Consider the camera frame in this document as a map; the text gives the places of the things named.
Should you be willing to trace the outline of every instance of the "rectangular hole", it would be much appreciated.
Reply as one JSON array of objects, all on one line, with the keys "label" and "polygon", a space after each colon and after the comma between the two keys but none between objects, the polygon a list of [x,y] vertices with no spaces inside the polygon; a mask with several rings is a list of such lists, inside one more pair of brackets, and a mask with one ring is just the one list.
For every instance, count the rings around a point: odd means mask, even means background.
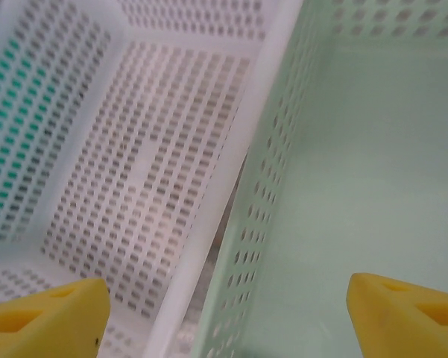
[{"label": "rectangular hole", "polygon": [[441,326],[448,326],[448,304],[417,304],[416,308]]},{"label": "rectangular hole", "polygon": [[0,333],[16,333],[25,328],[42,311],[28,310],[0,314]]}]

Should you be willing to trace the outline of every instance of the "light green plastic basket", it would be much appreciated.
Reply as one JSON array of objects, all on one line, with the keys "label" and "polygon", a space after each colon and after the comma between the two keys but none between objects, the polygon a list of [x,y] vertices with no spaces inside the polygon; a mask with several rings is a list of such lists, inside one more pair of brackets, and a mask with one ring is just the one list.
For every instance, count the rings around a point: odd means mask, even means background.
[{"label": "light green plastic basket", "polygon": [[358,271],[448,291],[448,0],[304,2],[194,357],[360,357]]}]

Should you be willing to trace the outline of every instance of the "basket bottom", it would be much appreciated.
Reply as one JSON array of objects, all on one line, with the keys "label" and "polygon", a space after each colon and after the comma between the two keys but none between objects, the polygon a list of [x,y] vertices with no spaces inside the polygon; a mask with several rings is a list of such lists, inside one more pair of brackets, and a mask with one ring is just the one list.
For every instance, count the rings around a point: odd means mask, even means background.
[{"label": "basket bottom", "polygon": [[346,309],[369,271],[448,292],[448,57],[336,49],[292,156],[242,343],[360,357]]}]

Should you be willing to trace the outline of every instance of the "yellow foam pad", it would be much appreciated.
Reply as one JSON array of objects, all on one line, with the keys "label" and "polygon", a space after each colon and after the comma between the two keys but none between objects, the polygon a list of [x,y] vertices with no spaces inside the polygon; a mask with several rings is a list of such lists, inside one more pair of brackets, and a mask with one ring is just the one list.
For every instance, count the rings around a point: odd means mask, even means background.
[{"label": "yellow foam pad", "polygon": [[0,304],[0,358],[90,358],[110,315],[102,279],[86,279]]},{"label": "yellow foam pad", "polygon": [[448,293],[354,274],[347,307],[365,358],[448,358]]}]

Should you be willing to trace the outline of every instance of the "white plastic basket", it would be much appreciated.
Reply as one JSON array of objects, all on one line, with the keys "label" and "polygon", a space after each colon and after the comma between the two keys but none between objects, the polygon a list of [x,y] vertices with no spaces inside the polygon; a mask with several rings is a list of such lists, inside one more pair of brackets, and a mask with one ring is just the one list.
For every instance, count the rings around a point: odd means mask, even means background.
[{"label": "white plastic basket", "polygon": [[100,276],[100,356],[171,354],[301,3],[3,0],[0,301]]}]

